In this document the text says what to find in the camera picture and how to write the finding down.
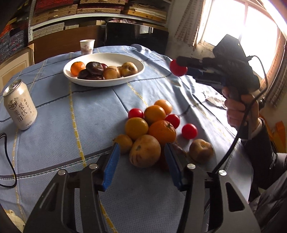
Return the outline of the right forearm dark sleeve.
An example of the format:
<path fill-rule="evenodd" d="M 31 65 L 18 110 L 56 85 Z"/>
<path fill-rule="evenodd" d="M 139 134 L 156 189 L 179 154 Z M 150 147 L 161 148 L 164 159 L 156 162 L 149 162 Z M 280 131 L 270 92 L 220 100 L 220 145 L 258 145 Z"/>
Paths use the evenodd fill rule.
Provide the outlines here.
<path fill-rule="evenodd" d="M 243 146 L 253 168 L 255 187 L 264 189 L 250 207 L 261 232 L 286 232 L 286 154 L 275 153 L 263 119 Z"/>

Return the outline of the right hand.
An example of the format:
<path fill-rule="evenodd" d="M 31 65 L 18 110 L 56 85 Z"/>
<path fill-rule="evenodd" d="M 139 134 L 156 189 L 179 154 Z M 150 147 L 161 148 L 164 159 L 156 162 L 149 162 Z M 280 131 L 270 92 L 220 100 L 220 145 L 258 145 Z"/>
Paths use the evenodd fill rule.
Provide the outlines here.
<path fill-rule="evenodd" d="M 227 107 L 227 121 L 230 126 L 238 128 L 243 120 L 246 106 L 254 99 L 252 94 L 242 95 L 240 101 L 235 101 L 230 98 L 230 92 L 227 87 L 223 87 L 222 94 L 227 99 L 225 106 Z M 262 128 L 262 121 L 259 119 L 258 101 L 254 102 L 251 108 L 251 113 L 247 117 L 247 122 L 252 128 L 252 132 Z"/>

